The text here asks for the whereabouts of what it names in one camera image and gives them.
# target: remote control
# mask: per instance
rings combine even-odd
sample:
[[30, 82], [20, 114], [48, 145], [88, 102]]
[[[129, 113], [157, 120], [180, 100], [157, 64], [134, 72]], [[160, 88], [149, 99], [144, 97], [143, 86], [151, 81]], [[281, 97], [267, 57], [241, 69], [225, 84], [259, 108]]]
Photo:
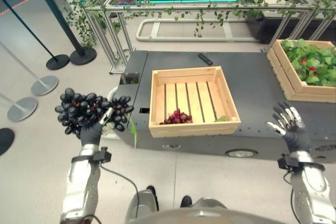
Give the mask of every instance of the remote control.
[[213, 64], [213, 62], [211, 60], [209, 60], [208, 57], [206, 57], [204, 54], [199, 53], [198, 56], [205, 62], [207, 63], [209, 66]]

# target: black stanchion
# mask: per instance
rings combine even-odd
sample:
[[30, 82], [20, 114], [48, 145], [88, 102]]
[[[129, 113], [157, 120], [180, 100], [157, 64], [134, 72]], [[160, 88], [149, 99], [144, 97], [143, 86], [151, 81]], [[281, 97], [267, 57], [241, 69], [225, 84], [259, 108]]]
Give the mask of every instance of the black stanchion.
[[97, 52], [93, 48], [83, 48], [80, 43], [78, 42], [77, 38], [74, 36], [73, 32], [71, 31], [68, 23], [64, 19], [61, 11], [57, 7], [54, 0], [45, 0], [47, 5], [49, 6], [50, 10], [56, 17], [57, 21], [59, 22], [60, 26], [62, 27], [65, 34], [68, 36], [69, 40], [71, 41], [72, 45], [76, 49], [70, 55], [70, 61], [74, 65], [84, 65], [91, 61], [93, 61], [96, 56]]
[[23, 24], [23, 26], [31, 33], [31, 35], [41, 44], [41, 46], [51, 55], [51, 59], [47, 61], [46, 66], [50, 70], [57, 70], [65, 67], [69, 63], [69, 57], [67, 55], [54, 56], [49, 49], [42, 43], [41, 40], [34, 34], [34, 32], [28, 27], [28, 25], [21, 19], [21, 17], [13, 10], [7, 0], [2, 0], [7, 8], [14, 14], [14, 16]]
[[11, 129], [0, 129], [0, 156], [11, 147], [14, 142], [14, 137], [14, 132]]

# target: silver stanchion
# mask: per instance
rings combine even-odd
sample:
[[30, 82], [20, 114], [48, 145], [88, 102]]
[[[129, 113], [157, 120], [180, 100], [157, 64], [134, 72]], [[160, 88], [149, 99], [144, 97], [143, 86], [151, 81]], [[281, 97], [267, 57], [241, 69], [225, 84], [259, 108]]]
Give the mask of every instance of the silver stanchion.
[[0, 45], [4, 50], [11, 56], [23, 69], [25, 69], [33, 78], [36, 79], [36, 82], [31, 87], [31, 92], [34, 95], [44, 95], [52, 91], [58, 84], [58, 79], [55, 76], [45, 76], [38, 78], [26, 65], [24, 65], [4, 44]]
[[4, 154], [14, 142], [15, 134], [9, 128], [0, 129], [0, 156]]
[[0, 93], [0, 97], [12, 106], [7, 112], [7, 118], [13, 122], [19, 122], [29, 117], [37, 108], [37, 100], [33, 97], [25, 97], [17, 102]]

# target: green light strip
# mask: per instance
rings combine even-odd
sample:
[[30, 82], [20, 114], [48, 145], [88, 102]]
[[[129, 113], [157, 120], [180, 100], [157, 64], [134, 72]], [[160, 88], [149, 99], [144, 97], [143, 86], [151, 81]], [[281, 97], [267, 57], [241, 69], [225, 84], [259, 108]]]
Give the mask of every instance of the green light strip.
[[237, 0], [149, 0], [150, 3], [236, 2]]

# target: robot finger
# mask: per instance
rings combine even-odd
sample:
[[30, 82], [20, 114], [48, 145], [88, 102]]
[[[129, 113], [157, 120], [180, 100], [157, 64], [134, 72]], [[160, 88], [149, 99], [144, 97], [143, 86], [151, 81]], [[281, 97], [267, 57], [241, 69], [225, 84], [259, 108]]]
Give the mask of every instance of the robot finger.
[[283, 121], [285, 122], [285, 126], [286, 128], [290, 127], [290, 123], [288, 121], [288, 119], [285, 116], [284, 111], [282, 111], [281, 109], [279, 109], [278, 107], [273, 107], [274, 111], [277, 112], [279, 114], [279, 116], [283, 119]]
[[99, 123], [105, 125], [113, 113], [113, 108], [109, 108], [105, 114], [101, 117]]
[[280, 107], [282, 107], [282, 109], [283, 109], [283, 110], [286, 112], [286, 114], [289, 116], [291, 124], [293, 124], [294, 121], [295, 121], [295, 118], [294, 118], [293, 113], [290, 111], [289, 107], [287, 107], [287, 106], [285, 105], [285, 103], [281, 103], [281, 102], [279, 102], [279, 105], [280, 105]]
[[277, 115], [277, 114], [273, 114], [273, 118], [275, 120], [277, 120], [278, 124], [283, 128], [286, 129], [285, 124], [283, 123], [283, 121], [281, 120], [281, 118]]
[[295, 107], [293, 107], [289, 102], [284, 101], [283, 103], [286, 105], [286, 107], [288, 107], [290, 109], [290, 111], [292, 112], [292, 115], [295, 118], [295, 121], [301, 123], [302, 118], [301, 118], [299, 112], [295, 109]]
[[284, 136], [286, 134], [286, 130], [282, 129], [279, 125], [276, 125], [272, 122], [267, 122], [266, 126], [269, 127], [271, 130], [275, 131], [280, 136]]

